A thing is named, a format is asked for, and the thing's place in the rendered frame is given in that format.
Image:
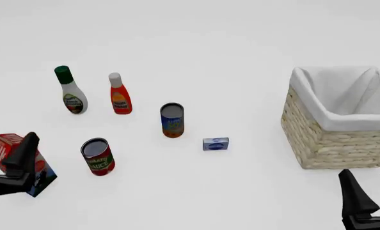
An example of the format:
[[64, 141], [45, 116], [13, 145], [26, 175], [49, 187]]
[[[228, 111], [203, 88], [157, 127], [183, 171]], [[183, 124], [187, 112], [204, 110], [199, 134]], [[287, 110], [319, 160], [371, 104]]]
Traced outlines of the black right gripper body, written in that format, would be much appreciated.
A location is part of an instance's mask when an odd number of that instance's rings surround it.
[[348, 216], [343, 218], [342, 222], [346, 230], [380, 230], [380, 217]]

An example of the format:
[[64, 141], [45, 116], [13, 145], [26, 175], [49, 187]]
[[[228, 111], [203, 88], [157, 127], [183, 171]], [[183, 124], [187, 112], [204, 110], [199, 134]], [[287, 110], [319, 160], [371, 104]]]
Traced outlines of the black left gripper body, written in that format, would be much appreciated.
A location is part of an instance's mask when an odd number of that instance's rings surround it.
[[0, 175], [0, 196], [31, 190], [31, 174], [24, 173], [22, 176]]

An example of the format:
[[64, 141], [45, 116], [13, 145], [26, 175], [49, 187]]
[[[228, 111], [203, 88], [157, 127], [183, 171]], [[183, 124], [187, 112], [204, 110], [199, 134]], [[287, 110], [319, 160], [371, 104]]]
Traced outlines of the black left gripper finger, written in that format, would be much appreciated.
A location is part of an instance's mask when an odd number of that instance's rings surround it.
[[17, 149], [11, 155], [6, 157], [2, 164], [6, 166], [7, 176], [23, 176], [30, 175], [35, 177], [35, 157], [40, 139], [36, 133], [28, 133]]

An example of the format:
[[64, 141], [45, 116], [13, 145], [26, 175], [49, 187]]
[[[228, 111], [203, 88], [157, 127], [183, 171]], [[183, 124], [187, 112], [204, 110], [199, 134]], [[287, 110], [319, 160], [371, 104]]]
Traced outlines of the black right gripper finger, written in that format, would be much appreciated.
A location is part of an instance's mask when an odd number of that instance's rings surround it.
[[380, 209], [365, 193], [350, 170], [342, 170], [338, 177], [342, 191], [343, 218], [370, 215]]

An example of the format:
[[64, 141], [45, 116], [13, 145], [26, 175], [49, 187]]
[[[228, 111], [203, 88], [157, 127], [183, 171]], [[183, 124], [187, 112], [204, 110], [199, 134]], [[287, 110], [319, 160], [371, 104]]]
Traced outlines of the woven straw basket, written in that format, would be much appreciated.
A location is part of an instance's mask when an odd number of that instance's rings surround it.
[[380, 131], [327, 132], [289, 87], [281, 126], [303, 169], [380, 167]]

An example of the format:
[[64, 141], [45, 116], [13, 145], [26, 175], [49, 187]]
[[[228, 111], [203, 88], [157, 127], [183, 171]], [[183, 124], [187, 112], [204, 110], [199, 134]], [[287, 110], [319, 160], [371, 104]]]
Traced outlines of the white salad dressing bottle green cap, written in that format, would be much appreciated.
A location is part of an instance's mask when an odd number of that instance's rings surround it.
[[84, 113], [88, 108], [88, 101], [86, 95], [75, 83], [69, 67], [58, 66], [54, 69], [54, 73], [61, 84], [62, 100], [68, 111], [72, 114]]

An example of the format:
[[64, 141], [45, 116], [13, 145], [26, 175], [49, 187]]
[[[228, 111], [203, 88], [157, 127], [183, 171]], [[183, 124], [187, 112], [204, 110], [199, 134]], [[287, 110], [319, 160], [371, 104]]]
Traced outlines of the white cloth basket liner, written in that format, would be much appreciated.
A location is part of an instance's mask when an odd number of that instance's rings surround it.
[[293, 69], [290, 85], [324, 130], [380, 131], [380, 69], [301, 66]]

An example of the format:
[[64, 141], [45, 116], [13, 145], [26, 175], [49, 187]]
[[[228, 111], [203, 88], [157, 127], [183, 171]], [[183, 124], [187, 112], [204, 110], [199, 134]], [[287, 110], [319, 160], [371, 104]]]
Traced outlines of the red milk carton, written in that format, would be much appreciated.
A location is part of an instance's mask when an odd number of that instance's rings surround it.
[[[23, 137], [17, 134], [0, 134], [0, 170], [2, 172], [6, 172], [6, 166], [1, 161], [11, 155], [22, 140]], [[37, 197], [56, 178], [55, 172], [37, 150], [35, 157], [35, 181], [31, 190], [27, 193], [32, 197]]]

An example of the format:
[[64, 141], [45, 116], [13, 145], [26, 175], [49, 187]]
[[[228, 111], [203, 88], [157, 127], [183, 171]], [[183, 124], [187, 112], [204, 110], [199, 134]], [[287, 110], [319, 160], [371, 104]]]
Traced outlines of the red tomato sauce tin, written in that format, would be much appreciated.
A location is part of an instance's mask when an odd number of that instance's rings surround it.
[[96, 137], [81, 146], [81, 154], [92, 174], [105, 176], [115, 168], [115, 161], [108, 142]]

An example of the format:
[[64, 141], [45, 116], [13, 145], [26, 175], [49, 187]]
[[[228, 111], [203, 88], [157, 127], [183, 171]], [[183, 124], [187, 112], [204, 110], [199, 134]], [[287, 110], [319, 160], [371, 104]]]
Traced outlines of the orange sauce bottle white cap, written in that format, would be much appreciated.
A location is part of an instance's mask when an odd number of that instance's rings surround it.
[[118, 72], [109, 74], [111, 84], [111, 103], [116, 114], [130, 114], [132, 112], [131, 98], [123, 85], [122, 78]]

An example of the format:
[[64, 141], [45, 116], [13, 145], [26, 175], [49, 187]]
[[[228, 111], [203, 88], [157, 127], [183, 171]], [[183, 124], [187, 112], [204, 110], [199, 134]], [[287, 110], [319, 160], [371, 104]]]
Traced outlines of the small blue printed box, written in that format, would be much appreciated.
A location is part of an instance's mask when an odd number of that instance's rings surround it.
[[203, 139], [203, 151], [227, 150], [229, 142], [228, 137], [205, 138]]

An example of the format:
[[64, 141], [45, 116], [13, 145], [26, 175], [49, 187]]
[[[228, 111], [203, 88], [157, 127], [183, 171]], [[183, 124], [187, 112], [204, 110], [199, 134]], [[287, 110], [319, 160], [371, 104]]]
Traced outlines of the blue and orange tin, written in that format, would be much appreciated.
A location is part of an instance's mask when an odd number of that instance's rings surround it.
[[167, 103], [160, 109], [162, 132], [166, 137], [177, 138], [184, 133], [184, 108], [179, 103]]

